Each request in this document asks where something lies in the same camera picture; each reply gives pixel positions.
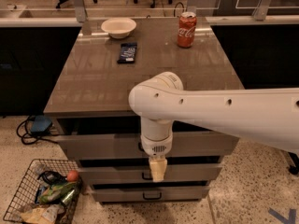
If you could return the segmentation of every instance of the white bowl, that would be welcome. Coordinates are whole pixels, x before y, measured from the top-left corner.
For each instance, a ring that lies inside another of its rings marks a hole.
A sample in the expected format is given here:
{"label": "white bowl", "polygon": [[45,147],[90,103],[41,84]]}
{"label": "white bowl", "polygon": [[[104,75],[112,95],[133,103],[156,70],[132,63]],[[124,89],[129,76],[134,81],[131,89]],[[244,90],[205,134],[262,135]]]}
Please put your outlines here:
{"label": "white bowl", "polygon": [[123,39],[136,28],[136,22],[128,18],[108,19],[102,23],[101,28],[113,38]]}

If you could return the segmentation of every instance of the drawer handle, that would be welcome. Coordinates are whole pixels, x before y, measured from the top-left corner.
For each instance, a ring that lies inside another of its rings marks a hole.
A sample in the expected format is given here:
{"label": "drawer handle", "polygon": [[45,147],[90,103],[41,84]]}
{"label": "drawer handle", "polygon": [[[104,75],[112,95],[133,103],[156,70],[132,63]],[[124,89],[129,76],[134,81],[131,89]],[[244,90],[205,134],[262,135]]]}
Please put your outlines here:
{"label": "drawer handle", "polygon": [[142,147],[142,144],[141,142],[138,142],[138,149],[141,151],[141,152],[145,152],[143,147]]}
{"label": "drawer handle", "polygon": [[147,180],[147,181],[151,181],[152,177],[150,175],[149,175],[149,177],[145,177],[145,174],[142,172],[142,179]]}
{"label": "drawer handle", "polygon": [[146,194],[143,193],[143,199],[144,200],[152,201],[152,200],[159,200],[161,198],[162,198],[162,193],[161,192],[159,193],[159,197],[156,197],[156,198],[147,198]]}

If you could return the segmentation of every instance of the black basket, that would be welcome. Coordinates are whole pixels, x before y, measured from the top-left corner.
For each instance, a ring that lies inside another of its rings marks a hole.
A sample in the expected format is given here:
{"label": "black basket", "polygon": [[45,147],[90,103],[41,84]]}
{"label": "black basket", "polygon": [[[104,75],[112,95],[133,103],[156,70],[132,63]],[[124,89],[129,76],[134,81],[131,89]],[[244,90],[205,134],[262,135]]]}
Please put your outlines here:
{"label": "black basket", "polygon": [[[19,187],[3,217],[4,221],[18,222],[22,223],[19,215],[16,215],[18,209],[22,206],[25,206],[28,203],[34,203],[36,199],[36,193],[39,188],[39,182],[37,180],[37,175],[33,171],[33,167],[36,164],[45,164],[52,171],[56,171],[61,175],[67,175],[67,173],[71,170],[78,169],[78,166],[75,161],[62,161],[62,160],[32,160],[30,163],[26,174],[24,175]],[[72,201],[69,207],[66,210],[66,222],[71,223],[76,205],[77,205],[78,197]]]}

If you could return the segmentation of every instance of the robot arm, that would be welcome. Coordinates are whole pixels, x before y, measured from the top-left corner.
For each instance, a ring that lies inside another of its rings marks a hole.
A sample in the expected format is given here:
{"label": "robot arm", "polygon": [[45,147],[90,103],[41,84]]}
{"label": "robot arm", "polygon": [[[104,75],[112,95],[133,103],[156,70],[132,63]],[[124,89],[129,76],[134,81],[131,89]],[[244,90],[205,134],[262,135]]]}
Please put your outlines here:
{"label": "robot arm", "polygon": [[135,86],[129,104],[155,182],[164,179],[173,120],[299,154],[299,89],[184,91],[166,72]]}

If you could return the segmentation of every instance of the coca-cola can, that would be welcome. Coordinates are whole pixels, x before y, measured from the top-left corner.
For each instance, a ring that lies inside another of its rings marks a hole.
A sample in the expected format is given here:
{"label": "coca-cola can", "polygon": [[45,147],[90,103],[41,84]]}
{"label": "coca-cola can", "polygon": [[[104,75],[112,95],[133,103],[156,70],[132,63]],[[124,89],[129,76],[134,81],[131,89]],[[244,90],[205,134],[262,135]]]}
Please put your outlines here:
{"label": "coca-cola can", "polygon": [[178,23],[178,46],[189,48],[193,45],[196,23],[197,19],[194,12],[187,11],[180,15]]}

